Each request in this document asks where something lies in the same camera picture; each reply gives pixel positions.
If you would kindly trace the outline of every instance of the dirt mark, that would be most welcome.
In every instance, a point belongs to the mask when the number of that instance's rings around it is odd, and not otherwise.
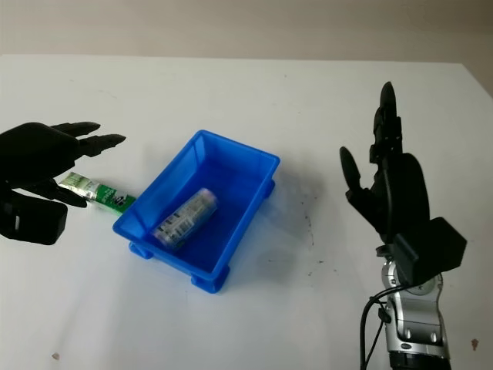
[[[471,341],[471,344],[472,344],[472,350],[473,351],[476,351],[476,348],[478,347],[478,344],[479,344],[479,340],[474,338],[472,341]]]

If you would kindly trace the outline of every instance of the blue container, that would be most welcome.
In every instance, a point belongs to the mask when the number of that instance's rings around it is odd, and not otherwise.
[[[201,130],[115,222],[113,230],[130,240],[140,257],[159,258],[192,277],[209,293],[221,289],[241,237],[274,188],[279,158]],[[216,195],[219,207],[176,252],[152,236],[157,226],[199,189]]]

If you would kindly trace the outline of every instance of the robotic arm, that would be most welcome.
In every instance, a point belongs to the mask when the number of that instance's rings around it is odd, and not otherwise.
[[[374,118],[375,143],[370,162],[377,164],[370,189],[360,185],[354,158],[345,147],[340,160],[349,203],[380,234],[386,291],[371,298],[361,328],[361,368],[367,367],[364,323],[373,303],[387,296],[379,312],[385,323],[387,350],[395,369],[450,369],[444,322],[438,310],[441,273],[461,265],[467,241],[441,217],[430,220],[428,194],[419,162],[402,153],[401,118],[394,89],[387,82]]]
[[[0,234],[18,241],[54,244],[65,228],[67,206],[86,207],[86,201],[62,189],[53,177],[72,168],[81,156],[97,156],[121,143],[121,135],[91,136],[98,123],[46,126],[25,123],[0,135]],[[28,197],[22,188],[50,200]]]

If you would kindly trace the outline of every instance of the black cable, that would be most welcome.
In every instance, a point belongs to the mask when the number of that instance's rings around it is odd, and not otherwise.
[[[376,294],[373,297],[370,297],[366,305],[364,306],[363,309],[363,314],[361,314],[361,322],[360,322],[360,369],[361,370],[366,370],[367,367],[367,359],[366,359],[366,343],[365,343],[365,328],[367,325],[367,316],[368,312],[370,311],[371,306],[373,306],[375,303],[379,302],[379,300],[389,294],[397,293],[398,291],[404,291],[406,289],[409,289],[410,286],[408,285],[399,285],[397,287],[392,287],[385,289],[384,291],[381,291],[380,293]]]
[[[373,340],[373,344],[371,345],[370,352],[368,352],[367,361],[364,363],[365,368],[368,366],[368,362],[370,362],[370,357],[373,354],[375,347],[377,346],[378,337],[380,337],[380,333],[383,327],[384,321],[380,320],[380,326],[378,327],[377,334],[375,335],[375,339]]]

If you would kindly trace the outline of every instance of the white tabletop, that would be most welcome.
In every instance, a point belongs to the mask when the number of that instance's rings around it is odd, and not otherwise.
[[[0,239],[0,369],[355,369],[377,233],[347,203],[338,150],[368,163],[391,80],[433,217],[468,240],[441,297],[453,368],[490,368],[493,102],[460,65],[7,55],[0,130],[92,120],[127,140],[75,170],[138,195],[199,129],[275,153],[277,187],[223,290],[131,254],[115,216],[69,210],[52,246]],[[368,320],[368,341],[378,320]],[[478,339],[476,351],[472,339]],[[388,368],[384,338],[371,369]],[[57,352],[59,360],[52,358]]]

